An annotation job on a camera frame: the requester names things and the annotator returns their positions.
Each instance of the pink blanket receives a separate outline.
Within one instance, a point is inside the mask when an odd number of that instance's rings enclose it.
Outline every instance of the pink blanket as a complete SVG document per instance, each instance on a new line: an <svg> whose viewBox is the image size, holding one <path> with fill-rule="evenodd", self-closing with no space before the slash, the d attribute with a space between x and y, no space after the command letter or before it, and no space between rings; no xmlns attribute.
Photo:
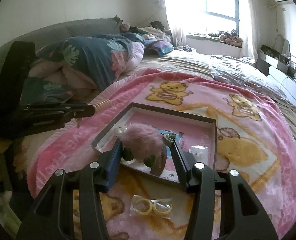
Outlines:
<svg viewBox="0 0 296 240"><path fill-rule="evenodd" d="M92 140L124 107L130 102L137 102L216 119L216 169L237 169L242 174L262 202L280 238L295 222L296 144L285 118L270 98L190 74L164 73L155 69L142 70L112 84L96 100L105 98L112 101L111 108L83 119L79 129L75 122L70 122L39 149L27 175L33 197L36 197L55 170L62 168L67 172L74 171L96 160L97 156L90 146ZM127 239L138 239L136 231L126 226L128 204L131 194L136 191L130 190L125 183L129 184L129 181L119 179L110 192L111 198L119 198L123 202L123 208L107 221L107 228L111 236L125 233ZM156 195L153 187L145 184L141 187L144 188L141 189L142 194ZM167 237L162 235L162 239L182 239L191 210L191 200L182 201L186 203L183 205L187 214L180 213L185 218L182 217L182 221L177 218L175 226L172 225L180 228L180 234L169 234ZM218 233L219 213L218 196L214 236ZM129 228L147 227L149 233L140 236L140 239L160 238L161 230L154 230L153 224L150 220L134 220L128 225ZM163 226L168 231L172 228L168 222Z"/></svg>

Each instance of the plastic bag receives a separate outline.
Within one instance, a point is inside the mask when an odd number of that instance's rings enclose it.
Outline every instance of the plastic bag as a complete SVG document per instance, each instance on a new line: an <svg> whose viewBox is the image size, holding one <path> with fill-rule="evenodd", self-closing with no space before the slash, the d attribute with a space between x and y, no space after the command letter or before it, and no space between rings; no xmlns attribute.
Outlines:
<svg viewBox="0 0 296 240"><path fill-rule="evenodd" d="M130 204L130 216L156 216L171 219L172 202L170 198L147 199L134 195Z"/></svg>
<svg viewBox="0 0 296 240"><path fill-rule="evenodd" d="M207 146L201 146L201 145L191 146L191 148L189 149L189 152L195 156L195 159L197 162L202 162L206 165L209 165Z"/></svg>

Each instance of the window sill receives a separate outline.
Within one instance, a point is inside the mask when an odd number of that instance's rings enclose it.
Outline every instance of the window sill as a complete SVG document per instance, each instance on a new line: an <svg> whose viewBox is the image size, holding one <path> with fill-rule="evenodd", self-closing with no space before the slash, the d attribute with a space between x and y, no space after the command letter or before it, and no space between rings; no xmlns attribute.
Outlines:
<svg viewBox="0 0 296 240"><path fill-rule="evenodd" d="M224 41L220 40L217 37L210 37L210 36L207 36L207 35L198 35L198 34L192 34L191 33L191 34L187 34L186 37L189 38L189 39L200 40L200 41L220 42L220 43L224 43L224 44L227 44L227 45L230 45L230 46L233 46L233 47L237 47L237 48L242 47L242 46L236 46L236 45L229 44L227 42L224 42Z"/></svg>

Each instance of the wall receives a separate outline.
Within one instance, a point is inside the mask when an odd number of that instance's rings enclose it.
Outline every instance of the wall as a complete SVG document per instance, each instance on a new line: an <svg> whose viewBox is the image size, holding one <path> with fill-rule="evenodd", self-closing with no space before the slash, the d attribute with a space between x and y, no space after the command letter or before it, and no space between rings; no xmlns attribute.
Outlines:
<svg viewBox="0 0 296 240"><path fill-rule="evenodd" d="M290 43L291 55L296 57L296 5L282 4L276 8L278 14L278 34Z"/></svg>
<svg viewBox="0 0 296 240"><path fill-rule="evenodd" d="M224 55L239 58L240 48L216 41L201 41L187 38L187 45L195 48L198 53L206 55Z"/></svg>
<svg viewBox="0 0 296 240"><path fill-rule="evenodd" d="M134 24L132 0L2 0L0 46L30 31L66 21L118 15Z"/></svg>
<svg viewBox="0 0 296 240"><path fill-rule="evenodd" d="M135 26L146 27L153 21L160 21L166 28L168 26L165 8L158 4L158 0L134 0L136 6Z"/></svg>
<svg viewBox="0 0 296 240"><path fill-rule="evenodd" d="M267 45L273 47L276 37L276 23L277 15L275 8L269 8L268 6L275 5L275 0L257 0L257 20L259 40L258 48Z"/></svg>

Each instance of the green ball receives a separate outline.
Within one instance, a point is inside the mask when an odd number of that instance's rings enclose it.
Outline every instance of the green ball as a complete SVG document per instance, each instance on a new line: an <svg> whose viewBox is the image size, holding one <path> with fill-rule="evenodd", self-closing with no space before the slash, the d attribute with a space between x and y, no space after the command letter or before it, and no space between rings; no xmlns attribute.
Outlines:
<svg viewBox="0 0 296 240"><path fill-rule="evenodd" d="M155 162L156 162L155 155L151 155L150 157L144 159L144 164L149 168L155 165Z"/></svg>
<svg viewBox="0 0 296 240"><path fill-rule="evenodd" d="M121 156L126 162L132 161L134 159L132 152L126 148L122 151Z"/></svg>

